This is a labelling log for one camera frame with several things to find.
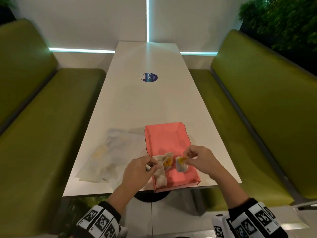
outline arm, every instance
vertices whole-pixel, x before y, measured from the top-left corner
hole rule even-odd
[[[146,171],[147,163],[155,164]],[[99,238],[118,236],[119,221],[125,207],[133,196],[143,188],[154,175],[159,165],[152,157],[132,160],[124,171],[121,185],[109,196],[107,201],[95,205],[79,220],[71,238]]]
[[[235,237],[247,237],[251,233],[254,237],[288,237],[273,213],[262,202],[257,202],[249,197],[235,178],[215,158],[210,149],[202,146],[190,146],[185,150],[184,155],[190,158],[185,160],[188,165],[208,174],[217,182],[229,208],[230,230]]]

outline black planter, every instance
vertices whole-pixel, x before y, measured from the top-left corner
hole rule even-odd
[[[0,26],[16,20],[9,7],[0,6]]]
[[[248,23],[245,22],[242,23],[240,31],[269,48],[272,48],[272,46],[276,44],[278,40],[278,38],[273,35],[257,33],[256,30],[252,29]],[[317,52],[313,52],[313,50],[309,49],[294,48],[289,50],[274,51],[317,76]]]

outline hand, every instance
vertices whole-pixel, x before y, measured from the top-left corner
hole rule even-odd
[[[145,165],[149,162],[154,164],[154,166],[151,167],[149,171],[146,171]],[[135,195],[147,184],[159,167],[158,162],[150,156],[134,159],[128,164],[124,171],[121,185]]]
[[[184,151],[184,155],[189,157],[184,161],[185,164],[194,166],[199,171],[208,174],[213,180],[225,170],[212,151],[204,146],[191,145]]]

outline box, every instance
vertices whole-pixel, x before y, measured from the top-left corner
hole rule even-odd
[[[177,172],[175,167],[175,158],[182,156],[185,149],[191,145],[183,123],[147,125],[145,126],[145,142],[146,150],[150,156],[164,155],[168,152],[174,154],[172,167],[166,172],[167,187],[157,189],[154,177],[152,177],[155,193],[200,183],[200,177],[195,167],[189,166],[184,173]]]

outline table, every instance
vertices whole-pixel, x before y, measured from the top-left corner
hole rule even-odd
[[[144,73],[158,78],[145,82]],[[75,177],[109,128],[144,132],[146,125],[172,122],[184,123],[191,143],[210,148],[241,183],[177,45],[119,42],[63,196],[113,192],[107,183],[84,182]],[[195,187],[216,185],[208,175],[199,175],[201,182]]]

